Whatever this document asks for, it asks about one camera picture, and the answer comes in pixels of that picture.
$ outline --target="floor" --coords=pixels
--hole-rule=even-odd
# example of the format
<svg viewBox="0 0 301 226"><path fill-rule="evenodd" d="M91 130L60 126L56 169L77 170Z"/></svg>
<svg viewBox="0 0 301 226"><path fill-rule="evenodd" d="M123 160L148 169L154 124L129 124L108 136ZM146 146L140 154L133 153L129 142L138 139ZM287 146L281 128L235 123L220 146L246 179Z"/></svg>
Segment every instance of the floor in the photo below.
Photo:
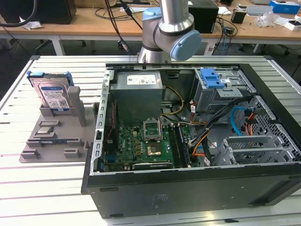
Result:
<svg viewBox="0 0 301 226"><path fill-rule="evenodd" d="M35 48L40 45L39 40L19 40L22 46L27 49L30 55L35 54ZM82 42L77 40L63 41L65 52L67 55L127 55L127 52L118 49L116 41L96 41L96 52L92 52L89 41L86 41L87 46L82 47ZM141 42L129 41L130 48L133 51L139 51ZM249 56L255 55L253 53L252 45L243 45L243 51L240 51L239 44L231 44L227 55L233 56ZM289 48L296 49L299 46L288 46ZM272 56L275 61L288 73L292 74L301 59L301 48L299 50L289 49L289 54L285 54L283 47L278 45L266 45L264 52L261 54ZM197 52L197 55L203 55L205 51L205 44ZM214 55L221 55L222 52L216 51ZM30 55L26 53L16 42L13 44L11 50L0 50L0 98L2 98L7 90L10 88L16 77L19 75L23 67L28 62ZM52 44L47 45L40 51L40 55L51 56L55 55ZM298 68L294 75L297 82L301 80L301 67Z"/></svg>

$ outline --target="sticker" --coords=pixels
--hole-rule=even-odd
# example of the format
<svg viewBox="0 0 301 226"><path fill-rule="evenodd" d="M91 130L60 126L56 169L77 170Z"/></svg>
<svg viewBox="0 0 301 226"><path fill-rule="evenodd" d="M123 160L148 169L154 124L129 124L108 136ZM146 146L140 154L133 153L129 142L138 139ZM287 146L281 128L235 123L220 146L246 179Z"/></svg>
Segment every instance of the sticker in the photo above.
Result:
<svg viewBox="0 0 301 226"><path fill-rule="evenodd" d="M195 112L196 112L196 107L195 107L194 105L191 105L190 108L191 108L191 112L192 112L192 113L195 113Z"/></svg>
<svg viewBox="0 0 301 226"><path fill-rule="evenodd" d="M41 141L40 143L41 144L52 144L53 142L52 141Z"/></svg>
<svg viewBox="0 0 301 226"><path fill-rule="evenodd" d="M151 198L151 208L159 209L168 200L169 194L155 194Z"/></svg>
<svg viewBox="0 0 301 226"><path fill-rule="evenodd" d="M222 83L231 83L230 79L221 79Z"/></svg>
<svg viewBox="0 0 301 226"><path fill-rule="evenodd" d="M128 75L128 85L155 85L156 77L154 74Z"/></svg>
<svg viewBox="0 0 301 226"><path fill-rule="evenodd" d="M217 143L213 142L209 148L215 148L215 147L217 147Z"/></svg>
<svg viewBox="0 0 301 226"><path fill-rule="evenodd" d="M210 161L205 157L204 159L204 163L207 165L207 166L210 166Z"/></svg>
<svg viewBox="0 0 301 226"><path fill-rule="evenodd" d="M51 109L60 109L60 111L69 109L67 99L62 96L62 87L41 87L41 92Z"/></svg>

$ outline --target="hard drive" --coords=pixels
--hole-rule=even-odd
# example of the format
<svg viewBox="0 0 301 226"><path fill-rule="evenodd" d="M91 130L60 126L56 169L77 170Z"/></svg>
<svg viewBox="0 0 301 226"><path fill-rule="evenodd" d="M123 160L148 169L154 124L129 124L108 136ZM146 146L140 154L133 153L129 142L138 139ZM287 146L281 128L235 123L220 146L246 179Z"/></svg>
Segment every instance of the hard drive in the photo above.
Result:
<svg viewBox="0 0 301 226"><path fill-rule="evenodd" d="M73 107L67 95L69 86L74 86L70 72L45 74L28 71L27 78L37 91L42 107L49 107L53 112L65 112Z"/></svg>

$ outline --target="robotic arm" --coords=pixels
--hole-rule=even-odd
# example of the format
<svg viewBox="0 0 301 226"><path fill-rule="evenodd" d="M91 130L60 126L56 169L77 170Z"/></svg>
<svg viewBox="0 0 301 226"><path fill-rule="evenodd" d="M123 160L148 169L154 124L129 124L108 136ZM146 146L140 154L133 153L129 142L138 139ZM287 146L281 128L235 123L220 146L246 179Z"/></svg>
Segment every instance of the robotic arm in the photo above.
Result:
<svg viewBox="0 0 301 226"><path fill-rule="evenodd" d="M188 11L188 0L161 0L160 6L143 12L139 63L187 60L201 45L200 33L194 30L194 18Z"/></svg>

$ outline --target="aluminum work table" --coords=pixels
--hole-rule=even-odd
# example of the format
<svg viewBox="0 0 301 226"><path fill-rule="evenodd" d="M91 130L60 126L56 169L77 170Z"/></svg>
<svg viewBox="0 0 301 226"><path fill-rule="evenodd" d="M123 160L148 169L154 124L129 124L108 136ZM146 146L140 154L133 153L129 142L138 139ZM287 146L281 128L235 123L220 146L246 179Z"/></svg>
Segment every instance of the aluminum work table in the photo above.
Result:
<svg viewBox="0 0 301 226"><path fill-rule="evenodd" d="M103 220L92 198L81 195L84 162L20 163L40 115L40 100L26 72L70 71L85 105L99 101L106 63L136 62L131 56L41 56L30 60L0 102L0 225L224 225L286 226L301 223L301 190L271 207L215 210ZM187 63L248 63L301 125L301 88L273 60L261 56L195 56Z"/></svg>

